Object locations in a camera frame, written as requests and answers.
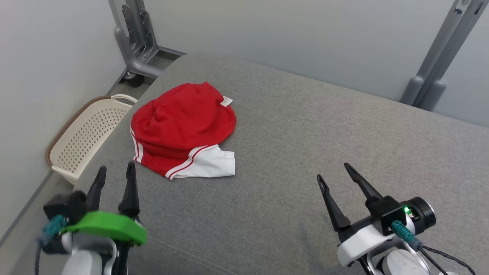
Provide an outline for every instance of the gray sofa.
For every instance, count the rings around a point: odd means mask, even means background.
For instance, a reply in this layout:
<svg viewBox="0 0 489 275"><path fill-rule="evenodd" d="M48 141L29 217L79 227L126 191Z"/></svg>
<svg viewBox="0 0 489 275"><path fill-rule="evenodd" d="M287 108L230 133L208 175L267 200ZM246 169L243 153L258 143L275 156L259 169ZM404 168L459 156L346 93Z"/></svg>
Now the gray sofa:
<svg viewBox="0 0 489 275"><path fill-rule="evenodd" d="M489 129L398 102L230 57L185 55L127 114L85 169L85 192L108 169L101 209L116 211L134 157L129 133L138 107L183 83L208 81L232 98L236 176L169 181L136 164L140 218L148 243L131 251L129 271L184 275L364 274L336 257L316 175L343 212L368 215L349 162L383 195L421 196L437 224L424 244L489 270ZM448 271L468 274L434 256Z"/></svg>

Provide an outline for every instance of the teal connector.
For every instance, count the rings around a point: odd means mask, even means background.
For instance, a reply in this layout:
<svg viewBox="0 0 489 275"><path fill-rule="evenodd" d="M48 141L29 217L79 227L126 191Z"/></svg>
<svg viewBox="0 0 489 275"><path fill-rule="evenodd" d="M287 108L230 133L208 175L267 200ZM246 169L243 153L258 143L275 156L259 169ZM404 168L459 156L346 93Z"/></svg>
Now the teal connector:
<svg viewBox="0 0 489 275"><path fill-rule="evenodd" d="M66 220L62 215L56 215L52 218L49 223L44 226L43 231L41 231L41 236L37 238L37 241L41 246L45 246L51 242L51 240L58 234L61 229L67 226Z"/></svg>
<svg viewBox="0 0 489 275"><path fill-rule="evenodd" d="M395 221L391 225L392 232L396 234L399 238L405 241L409 247L414 249L414 251L418 251L419 247L423 247L423 243L418 240L414 234L407 229L406 226L402 224L400 221Z"/></svg>

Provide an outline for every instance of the gray metal bracket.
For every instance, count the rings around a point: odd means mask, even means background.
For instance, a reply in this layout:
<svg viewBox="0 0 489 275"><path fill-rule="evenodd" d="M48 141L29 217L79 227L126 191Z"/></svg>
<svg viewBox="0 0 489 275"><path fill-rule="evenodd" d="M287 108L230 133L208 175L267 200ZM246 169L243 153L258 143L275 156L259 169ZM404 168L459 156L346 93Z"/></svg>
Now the gray metal bracket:
<svg viewBox="0 0 489 275"><path fill-rule="evenodd" d="M146 75L149 77L159 77L165 70L160 68L150 66L140 60L138 60L129 46L129 41L124 33L124 29L121 26L115 27L114 31L115 38L119 44L119 48L122 53L122 58L126 63L127 70L133 73Z"/></svg>
<svg viewBox="0 0 489 275"><path fill-rule="evenodd" d="M122 5L122 14L124 15L124 20L126 21L127 30L129 32L129 45L131 45L133 53L137 53L143 44L137 33L132 11L127 5Z"/></svg>
<svg viewBox="0 0 489 275"><path fill-rule="evenodd" d="M486 8L488 0L455 0L401 103L432 111L446 88L441 78Z"/></svg>
<svg viewBox="0 0 489 275"><path fill-rule="evenodd" d="M158 45L156 44L155 33L150 21L149 13L141 9L141 18L143 20L143 26L146 29L146 45L144 46L143 53L139 56L139 59L146 63L152 59L158 53Z"/></svg>
<svg viewBox="0 0 489 275"><path fill-rule="evenodd" d="M122 6L122 13L129 38L119 25L115 28L114 34L128 72L158 77L164 70L146 64L159 51L149 14L142 8L144 4L139 0L126 0L126 3L127 5Z"/></svg>

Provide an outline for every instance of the white trim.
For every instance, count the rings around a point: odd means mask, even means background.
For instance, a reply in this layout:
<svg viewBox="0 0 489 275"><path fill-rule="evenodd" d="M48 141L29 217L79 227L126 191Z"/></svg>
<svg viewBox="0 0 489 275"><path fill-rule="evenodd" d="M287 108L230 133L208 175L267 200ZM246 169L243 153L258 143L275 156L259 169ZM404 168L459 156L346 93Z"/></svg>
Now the white trim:
<svg viewBox="0 0 489 275"><path fill-rule="evenodd" d="M188 170L188 169L189 169L189 168L191 168L191 167L195 167L195 164L196 164L196 162L197 162L197 157L198 157L200 154L202 154L203 152L205 152L205 151L207 151L207 150L209 150L209 149L215 148L215 147L217 147L217 145L212 145L212 146L205 147L205 148L203 148L203 149L199 149L199 150L197 150L197 153L195 153L195 154L192 156L192 160L191 160L190 164L189 164L189 165L187 165L187 166L184 166L184 167L183 167L182 169L180 169L180 170L177 170L176 172L174 172L174 173L173 173L173 175L172 175L172 174L170 174L170 178L169 178L169 180L173 180L173 178L175 178L175 176L176 176L176 175L178 175L178 174L180 174L181 172L183 172L183 171L185 171L185 170Z"/></svg>
<svg viewBox="0 0 489 275"><path fill-rule="evenodd" d="M191 165L177 170L170 175L170 179L228 177L236 174L234 152L222 151L219 146L198 151L192 159Z"/></svg>
<svg viewBox="0 0 489 275"><path fill-rule="evenodd" d="M129 132L131 132L131 137L133 138L133 142L134 142L135 154L134 154L133 160L136 160L136 158L137 158L137 145L136 145L136 137L134 136L134 131L133 131L132 127L129 128Z"/></svg>
<svg viewBox="0 0 489 275"><path fill-rule="evenodd" d="M124 99L132 101L133 103L137 102L137 99L135 99L134 97L127 95L127 94L123 94L123 93L118 93L118 94L111 96L111 99L116 99L116 98L124 98Z"/></svg>
<svg viewBox="0 0 489 275"><path fill-rule="evenodd" d="M167 179L169 179L169 180L172 180L172 179L175 177L176 173L175 173L175 174L174 174L174 175L173 175L171 178L169 178L169 177L170 177L170 175L171 175L171 174L173 174L174 172L176 172L176 171L178 171L178 170L181 170L181 169L184 169L185 167L187 167L188 165L190 165L190 164L192 163L192 160L194 159L194 154L195 154L195 153L197 153L197 152L198 152L198 154L197 154L197 155L199 155L201 152L203 152L203 151L205 151L205 150L208 150L208 149L211 149L211 148L214 148L214 147L216 147L216 146L217 146L217 144L216 144L216 145L211 145L211 146L207 145L207 146L199 146L199 147L195 147L194 149L192 149L192 150L190 151L190 153L188 153L188 159L187 159L187 160L186 160L184 163L182 163L182 164L180 164L180 165L178 165L178 166L175 166L175 167L173 167L172 169L168 170L168 172L166 172L166 174L165 174L165 177L166 177Z"/></svg>
<svg viewBox="0 0 489 275"><path fill-rule="evenodd" d="M137 147L139 149L139 157L136 158L136 161L141 163L141 160L143 159L143 144L138 142Z"/></svg>

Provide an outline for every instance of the gray floor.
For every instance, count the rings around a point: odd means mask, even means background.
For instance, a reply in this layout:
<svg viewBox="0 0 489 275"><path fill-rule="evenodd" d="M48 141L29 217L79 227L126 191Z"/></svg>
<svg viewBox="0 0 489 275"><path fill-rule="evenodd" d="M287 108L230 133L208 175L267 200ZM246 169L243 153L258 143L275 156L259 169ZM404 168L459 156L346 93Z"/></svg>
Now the gray floor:
<svg viewBox="0 0 489 275"><path fill-rule="evenodd" d="M159 52L149 64L161 69L168 67L178 56ZM136 99L139 99L148 87L153 83L154 79L145 77L144 83L133 88L127 83L119 83L116 85L111 94L127 94ZM15 227L12 235L10 245L14 247L19 242L24 242L26 249L22 253L22 256L14 265L11 274L12 275L30 275L34 273L34 259L36 255L36 241L35 237L41 231L43 225L47 222L47 219L42 210L42 205L49 200L55 194L68 194L73 190L73 185L66 181L61 176L54 174L51 179L51 183L47 183L43 190L39 193L38 197L32 203L29 210L24 217ZM46 255L42 253L40 261L40 275L58 275L61 274L63 266L67 261L67 255Z"/></svg>

